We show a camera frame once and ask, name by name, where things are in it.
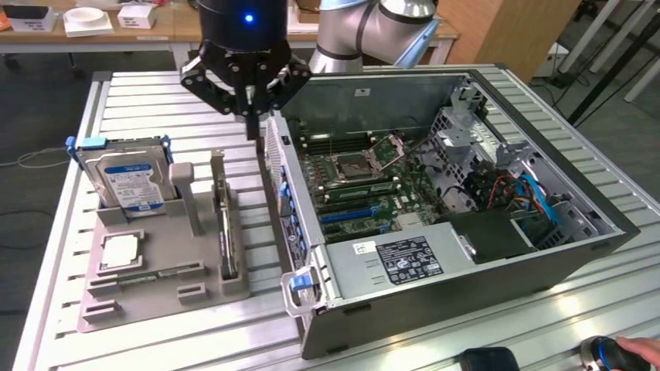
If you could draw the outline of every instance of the small box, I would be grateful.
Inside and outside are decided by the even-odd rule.
[[[64,13],[64,31],[67,37],[115,33],[111,17],[95,8],[75,8]]]
[[[535,77],[551,77],[568,56],[568,49],[557,43],[548,51],[545,61],[539,66]]]
[[[48,6],[4,5],[9,24],[16,32],[51,32],[56,15]]]
[[[120,26],[127,29],[151,29],[156,21],[156,12],[148,5],[124,5],[116,18]]]

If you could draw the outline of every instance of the human hand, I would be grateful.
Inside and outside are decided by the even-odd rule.
[[[617,338],[619,346],[641,356],[660,370],[660,341],[647,338]]]

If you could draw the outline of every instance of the blue hard drive label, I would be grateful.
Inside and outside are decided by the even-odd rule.
[[[433,250],[423,236],[376,246],[389,282],[405,284],[443,273]]]
[[[153,168],[149,164],[113,166],[103,171],[124,209],[147,211],[163,206],[163,194],[152,182]]]

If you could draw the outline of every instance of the green circuit board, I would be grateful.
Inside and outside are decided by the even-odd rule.
[[[439,219],[444,205],[424,168],[401,155],[412,143],[400,144],[391,145],[385,136],[361,151],[319,155],[301,151],[303,174],[328,243],[431,225]],[[352,215],[359,217],[343,220]]]

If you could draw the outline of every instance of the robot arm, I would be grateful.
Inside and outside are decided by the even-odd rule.
[[[313,71],[357,72],[363,53],[415,66],[439,26],[435,6],[435,0],[321,0]],[[312,77],[287,43],[287,0],[197,0],[197,10],[203,43],[181,84],[221,114],[244,118],[252,140],[259,117]],[[207,69],[229,89],[209,81]]]
[[[259,116],[312,77],[287,42],[287,0],[197,0],[197,9],[203,43],[181,68],[181,85],[220,113],[244,117],[255,139]],[[231,89],[209,81],[207,69]]]

